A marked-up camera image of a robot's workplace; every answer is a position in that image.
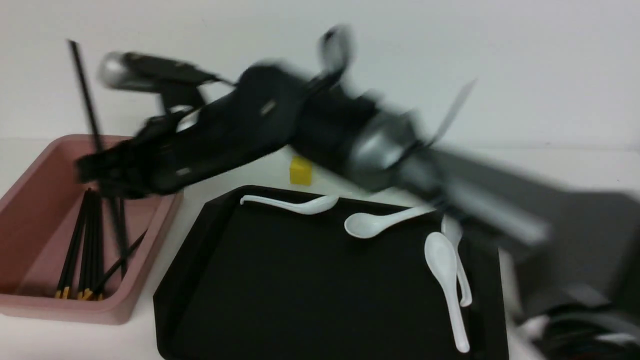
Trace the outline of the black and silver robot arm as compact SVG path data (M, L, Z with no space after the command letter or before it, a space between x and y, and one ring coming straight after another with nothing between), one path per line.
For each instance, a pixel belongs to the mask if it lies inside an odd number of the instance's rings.
M107 196L169 195L289 146L377 193L395 188L457 220L485 223L515 262L525 319L544 313L610 313L639 319L639 199L615 190L569 190L434 146L473 83L462 87L438 132L422 139L410 112L350 95L349 29L320 40L323 69L311 77L260 61L238 80L139 52L106 54L103 85L161 97L164 114L130 139L75 166Z

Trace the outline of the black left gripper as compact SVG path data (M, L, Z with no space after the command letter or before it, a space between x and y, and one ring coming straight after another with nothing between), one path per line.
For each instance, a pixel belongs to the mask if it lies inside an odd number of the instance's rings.
M174 194L270 155L293 141L297 121L320 76L276 64L247 69L228 95L188 115L149 118L131 140L75 160L80 183L98 182L105 198Z

